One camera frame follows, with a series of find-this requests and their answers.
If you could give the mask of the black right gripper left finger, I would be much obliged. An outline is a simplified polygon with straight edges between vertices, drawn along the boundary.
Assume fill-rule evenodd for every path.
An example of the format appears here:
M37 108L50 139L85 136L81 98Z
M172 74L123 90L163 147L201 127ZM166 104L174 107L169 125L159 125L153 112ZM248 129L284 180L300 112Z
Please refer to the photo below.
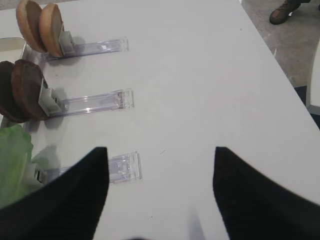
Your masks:
M91 240L109 189L108 151L96 147L40 190L0 211L2 240Z

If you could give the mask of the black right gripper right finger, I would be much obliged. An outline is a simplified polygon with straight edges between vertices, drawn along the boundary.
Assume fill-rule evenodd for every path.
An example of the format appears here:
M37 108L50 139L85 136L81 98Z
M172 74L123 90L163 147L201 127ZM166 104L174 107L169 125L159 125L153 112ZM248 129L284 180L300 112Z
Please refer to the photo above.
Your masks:
M320 206L217 147L212 187L231 240L318 240Z

